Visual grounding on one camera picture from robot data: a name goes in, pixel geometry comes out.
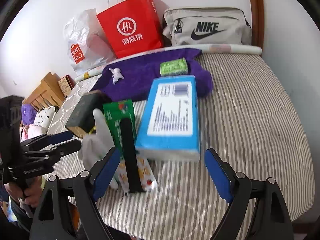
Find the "person's left hand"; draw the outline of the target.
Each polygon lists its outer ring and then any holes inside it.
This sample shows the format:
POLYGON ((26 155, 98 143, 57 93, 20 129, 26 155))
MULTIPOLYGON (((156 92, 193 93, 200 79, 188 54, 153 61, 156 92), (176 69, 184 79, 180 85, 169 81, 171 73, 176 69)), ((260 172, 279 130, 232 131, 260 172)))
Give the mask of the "person's left hand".
POLYGON ((37 207, 42 194, 41 185, 42 176, 39 176, 34 178, 33 183, 24 191, 22 191, 15 183, 7 183, 4 187, 11 199, 16 203, 18 203, 18 199, 21 198, 27 205, 37 207))

